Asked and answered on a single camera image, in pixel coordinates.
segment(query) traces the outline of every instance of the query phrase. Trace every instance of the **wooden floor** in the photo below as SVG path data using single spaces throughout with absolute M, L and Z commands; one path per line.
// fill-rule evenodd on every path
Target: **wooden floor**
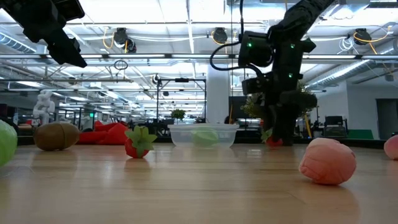
M 354 149 L 353 178 L 327 187 L 298 172 L 305 146 L 155 148 L 20 147 L 0 168 L 0 223 L 398 223 L 398 162 L 383 150 Z

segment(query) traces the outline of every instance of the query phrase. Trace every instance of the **clear plastic container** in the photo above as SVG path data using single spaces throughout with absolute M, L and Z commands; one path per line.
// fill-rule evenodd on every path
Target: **clear plastic container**
M 238 124 L 175 124 L 168 125 L 177 147 L 231 147 Z

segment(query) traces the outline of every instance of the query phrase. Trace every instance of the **red bean bag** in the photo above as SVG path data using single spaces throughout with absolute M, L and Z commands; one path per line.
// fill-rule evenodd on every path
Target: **red bean bag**
M 125 126 L 119 123 L 114 123 L 115 125 L 111 128 L 105 138 L 99 141 L 98 144 L 101 145 L 124 145 L 127 140 L 127 136 L 124 134 L 128 130 Z
M 111 128 L 115 127 L 118 123 L 110 123 L 110 124 L 101 124 L 101 125 L 95 125 L 94 124 L 94 131 L 109 131 Z
M 77 144 L 96 144 L 100 140 L 104 139 L 108 133 L 106 131 L 95 131 L 80 133 L 80 140 Z

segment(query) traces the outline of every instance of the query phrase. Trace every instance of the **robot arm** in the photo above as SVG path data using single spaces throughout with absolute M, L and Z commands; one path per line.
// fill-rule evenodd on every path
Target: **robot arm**
M 30 41 L 38 43 L 44 39 L 57 63 L 87 66 L 80 55 L 78 41 L 69 39 L 63 31 L 67 21 L 84 17 L 79 0 L 0 0 L 0 8 L 21 25 Z
M 246 31 L 242 36 L 238 60 L 240 67 L 267 67 L 273 64 L 271 72 L 262 74 L 256 71 L 257 78 L 243 81 L 242 86 L 245 95 L 264 95 L 263 100 L 257 103 L 267 115 L 264 129 L 272 128 L 274 141 L 282 138 L 284 143 L 291 142 L 302 102 L 317 104 L 315 97 L 303 99 L 297 89 L 298 81 L 303 78 L 300 74 L 303 54 L 310 53 L 316 47 L 310 39 L 301 39 L 334 1 L 301 0 L 285 13 L 282 21 L 269 29 L 268 34 Z

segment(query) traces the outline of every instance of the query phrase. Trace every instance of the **red object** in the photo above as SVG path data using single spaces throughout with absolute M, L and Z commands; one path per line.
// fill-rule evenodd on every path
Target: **red object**
M 124 132 L 127 131 L 128 128 L 120 123 L 103 125 L 100 121 L 96 121 L 94 126 L 95 131 L 80 133 L 80 140 L 78 141 L 78 144 L 122 146 L 127 139 Z
M 274 141 L 272 140 L 272 136 L 269 137 L 269 138 L 267 139 L 267 141 L 266 141 L 266 144 L 267 144 L 268 146 L 270 146 L 270 147 L 279 147 L 279 146 L 282 146 L 283 143 L 284 143 L 284 142 L 282 141 L 282 139 L 279 139 L 278 141 L 274 142 Z
M 123 145 L 127 140 L 127 136 L 124 132 L 127 131 L 127 128 L 122 124 L 116 123 L 113 128 L 111 128 L 105 138 L 100 141 L 98 144 L 101 145 Z
M 126 142 L 124 142 L 124 149 L 126 150 L 126 154 L 128 156 L 131 156 L 131 157 L 133 157 L 135 159 L 142 159 L 149 152 L 148 150 L 144 150 L 144 154 L 141 157 L 139 157 L 137 155 L 137 149 L 132 146 L 132 140 L 131 139 L 127 139 Z
M 111 123 L 111 124 L 94 124 L 94 131 L 109 131 L 111 128 L 115 127 L 119 123 Z
M 80 139 L 77 144 L 96 144 L 98 141 L 104 139 L 107 134 L 106 131 L 80 133 Z

